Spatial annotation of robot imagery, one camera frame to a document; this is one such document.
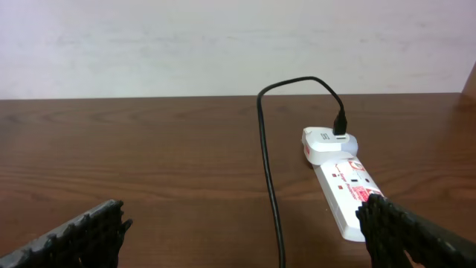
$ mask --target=black cable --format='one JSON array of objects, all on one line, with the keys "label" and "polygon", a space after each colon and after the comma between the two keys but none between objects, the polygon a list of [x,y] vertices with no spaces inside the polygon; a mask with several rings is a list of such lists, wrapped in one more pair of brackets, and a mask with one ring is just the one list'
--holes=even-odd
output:
[{"label": "black cable", "polygon": [[280,262],[279,268],[286,267],[286,253],[284,252],[284,240],[283,240],[283,231],[281,230],[281,219],[280,219],[280,212],[277,207],[277,200],[276,195],[274,193],[273,181],[271,179],[271,171],[269,169],[269,160],[268,160],[268,147],[266,146],[266,134],[265,134],[265,119],[263,117],[263,108],[261,107],[261,97],[271,89],[277,88],[278,86],[288,85],[290,83],[296,83],[305,80],[314,80],[320,83],[330,94],[337,100],[341,110],[338,113],[337,118],[334,122],[334,134],[335,135],[342,135],[345,134],[345,129],[347,127],[347,120],[345,119],[345,111],[344,105],[337,96],[337,94],[328,86],[324,81],[317,77],[299,77],[291,80],[286,80],[283,82],[275,83],[270,86],[265,87],[259,94],[257,98],[257,108],[258,108],[258,123],[260,125],[260,140],[261,140],[261,153],[263,155],[263,166],[265,168],[265,176],[266,176],[266,184],[268,186],[268,194],[269,200],[271,201],[271,209],[273,211],[274,217],[274,228],[276,231],[276,238],[277,238],[277,248],[279,250]]}]

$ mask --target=wooden table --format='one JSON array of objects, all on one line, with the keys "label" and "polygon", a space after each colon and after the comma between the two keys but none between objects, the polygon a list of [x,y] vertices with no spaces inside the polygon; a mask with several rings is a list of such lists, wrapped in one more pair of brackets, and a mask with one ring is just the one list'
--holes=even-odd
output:
[{"label": "wooden table", "polygon": [[[476,102],[346,95],[348,131],[383,193],[476,242]],[[290,267],[368,267],[341,238],[300,143],[329,96],[266,96]],[[120,267],[276,267],[255,97],[0,101],[0,255],[108,199],[134,219]]]}]

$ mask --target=power strip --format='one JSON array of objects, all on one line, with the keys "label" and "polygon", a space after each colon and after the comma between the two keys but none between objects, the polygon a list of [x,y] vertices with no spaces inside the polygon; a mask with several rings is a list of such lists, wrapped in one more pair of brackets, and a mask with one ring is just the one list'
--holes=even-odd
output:
[{"label": "power strip", "polygon": [[370,194],[382,195],[376,183],[356,157],[313,167],[342,237],[365,242],[356,211]]}]

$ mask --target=white wall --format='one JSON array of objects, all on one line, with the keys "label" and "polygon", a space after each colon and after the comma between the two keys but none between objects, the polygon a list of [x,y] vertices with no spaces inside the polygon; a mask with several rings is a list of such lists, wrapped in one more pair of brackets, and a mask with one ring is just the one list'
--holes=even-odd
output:
[{"label": "white wall", "polygon": [[0,98],[460,92],[475,60],[475,0],[0,0]]}]

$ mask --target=power cord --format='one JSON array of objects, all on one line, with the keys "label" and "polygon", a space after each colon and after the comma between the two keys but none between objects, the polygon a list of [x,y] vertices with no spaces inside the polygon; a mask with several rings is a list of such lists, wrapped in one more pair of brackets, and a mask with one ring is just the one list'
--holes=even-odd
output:
[{"label": "power cord", "polygon": [[306,80],[313,80],[320,83],[324,88],[327,89],[327,91],[330,92],[330,94],[339,103],[341,110],[339,111],[339,113],[337,114],[337,117],[334,120],[334,128],[333,128],[334,135],[344,135],[347,128],[347,119],[345,118],[344,105],[341,99],[330,88],[330,86],[328,86],[324,81],[322,81],[321,79],[317,77],[299,77],[299,78],[275,83],[265,87],[258,94],[257,108],[258,108],[258,123],[260,125],[261,153],[263,155],[263,166],[265,168],[265,177],[266,177],[266,184],[268,186],[269,200],[271,201],[271,209],[273,211],[274,228],[276,231],[276,238],[277,238],[277,248],[279,250],[279,257],[280,257],[279,268],[286,267],[286,253],[284,251],[284,240],[283,240],[283,231],[281,230],[280,212],[277,207],[276,194],[274,193],[273,181],[271,179],[271,171],[269,168],[268,147],[266,146],[266,134],[265,134],[265,119],[263,117],[263,108],[261,107],[261,98],[266,92],[270,91],[271,89],[277,88],[278,86],[284,86],[290,83],[296,83],[296,82],[306,81]]}]

